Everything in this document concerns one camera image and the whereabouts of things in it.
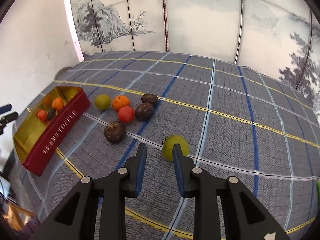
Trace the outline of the dark wrinkled fruit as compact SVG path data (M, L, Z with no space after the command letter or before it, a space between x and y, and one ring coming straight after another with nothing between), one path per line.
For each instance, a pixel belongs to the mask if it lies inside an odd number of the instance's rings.
M153 105L149 102L141 103L135 110L137 120L149 120L153 116Z
M141 101L142 103L150 103L153 106L156 106L159 99L158 96L155 94L151 94L151 93L146 93L141 97Z
M126 126L120 121L110 123L104 130L104 136L108 142L116 144L121 142L126 134Z

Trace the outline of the red round fruit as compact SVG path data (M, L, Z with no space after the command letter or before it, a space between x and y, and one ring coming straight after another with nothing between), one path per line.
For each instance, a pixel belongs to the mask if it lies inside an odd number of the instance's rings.
M135 118L135 111L130 106L124 106L118 111L118 119L123 123L131 123Z

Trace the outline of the green round fruit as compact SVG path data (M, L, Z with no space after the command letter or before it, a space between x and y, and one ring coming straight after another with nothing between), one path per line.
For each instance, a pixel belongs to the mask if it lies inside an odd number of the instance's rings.
M99 94L95 98L94 104L97 107L97 109L99 109L100 111L105 111L105 110L109 109L109 107L111 105L111 99L106 94Z

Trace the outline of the orange tangerine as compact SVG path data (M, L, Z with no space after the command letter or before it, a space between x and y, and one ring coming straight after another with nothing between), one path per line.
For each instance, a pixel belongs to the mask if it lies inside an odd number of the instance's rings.
M125 106L129 106L129 105L130 105L130 100L127 96L124 96L124 95L116 96L112 100L112 108L116 112L118 112L121 108L123 108Z
M52 108L54 108L56 111L61 111L64 105L64 101L61 97L57 97L52 101Z

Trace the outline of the red fruit in box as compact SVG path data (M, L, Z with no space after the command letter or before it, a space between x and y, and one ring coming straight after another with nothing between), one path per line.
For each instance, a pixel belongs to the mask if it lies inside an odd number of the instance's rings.
M44 109L40 109L37 112L37 117L40 121L46 121L47 120L47 111L45 111Z

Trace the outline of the red gold tin box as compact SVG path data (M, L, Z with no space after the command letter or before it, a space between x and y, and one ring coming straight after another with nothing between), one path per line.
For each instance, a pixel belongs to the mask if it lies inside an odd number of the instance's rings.
M61 97L64 107L56 111L52 121L40 121L37 112L49 111L52 101ZM90 106L90 101L81 87L57 86L40 98L27 111L25 120L14 134L14 146L20 163L32 174L41 176L66 134Z

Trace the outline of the dark fruit in box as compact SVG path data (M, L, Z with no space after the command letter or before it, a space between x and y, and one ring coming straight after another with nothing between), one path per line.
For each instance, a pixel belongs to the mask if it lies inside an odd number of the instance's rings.
M55 116L56 116L56 109L55 109L55 108L51 108L51 109L47 112L47 120L48 120L48 121L52 121Z

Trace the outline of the orange tangerine in box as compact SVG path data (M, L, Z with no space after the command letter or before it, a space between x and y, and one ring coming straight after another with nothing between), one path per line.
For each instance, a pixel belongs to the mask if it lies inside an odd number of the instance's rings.
M52 108L54 108L56 111L61 111L64 105L64 101L61 97L57 97L52 101Z

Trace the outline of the grey plaid tablecloth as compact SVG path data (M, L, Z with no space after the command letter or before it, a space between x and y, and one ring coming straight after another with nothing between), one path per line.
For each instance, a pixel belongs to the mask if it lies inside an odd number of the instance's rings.
M89 108L66 134L41 176L20 169L32 207L44 220L83 176L107 176L147 146L142 190L125 201L128 239L191 239L195 201L177 189L173 163L162 153L179 135L195 165L220 178L238 177L291 239L315 221L319 204L319 123L291 87L249 68L208 57L152 52L96 54L58 75L20 114L16 131L40 98L57 86L81 87ZM158 96L153 116L124 123L116 144L105 127L119 120L112 100ZM94 104L99 94L109 109Z

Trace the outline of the painted folding screen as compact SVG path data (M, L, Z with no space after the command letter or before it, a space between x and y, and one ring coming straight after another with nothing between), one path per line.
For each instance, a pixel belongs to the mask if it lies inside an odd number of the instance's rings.
M319 115L319 19L304 0L70 0L85 56L169 51L248 66Z

